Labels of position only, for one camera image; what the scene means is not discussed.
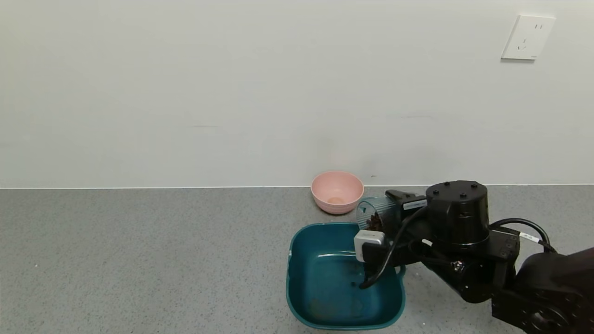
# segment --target white wall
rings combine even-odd
[[[593,77],[594,1],[0,0],[0,187],[592,183]]]

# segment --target label sticker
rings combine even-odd
[[[533,242],[536,242],[536,243],[540,242],[540,239],[539,239],[539,238],[537,238],[537,237],[533,237],[533,236],[531,236],[531,235],[529,235],[529,234],[526,234],[526,233],[524,233],[524,232],[520,232],[520,234],[519,234],[519,235],[520,235],[520,237],[522,237],[522,238],[526,238],[526,239],[528,239],[528,240],[530,240],[530,241],[533,241]]]
[[[427,206],[427,200],[420,200],[420,201],[405,203],[402,205],[402,209],[410,210],[410,209],[416,209],[417,207],[424,207],[424,206]]]

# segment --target electrical outlet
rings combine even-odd
[[[545,47],[556,18],[520,15],[501,55],[504,59],[536,59]]]

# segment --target robotic arm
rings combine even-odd
[[[525,219],[489,224],[487,189],[473,181],[444,182],[425,196],[397,190],[381,217],[391,245],[364,243],[365,289],[387,266],[423,263],[465,301],[491,299],[492,315],[528,334],[594,334],[594,248],[561,255],[544,230]],[[540,239],[503,225],[522,223]],[[520,239],[540,243],[516,273]]]

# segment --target pink bowl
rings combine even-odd
[[[351,173],[330,171],[311,183],[311,193],[320,209],[333,215],[353,210],[363,196],[363,182]]]

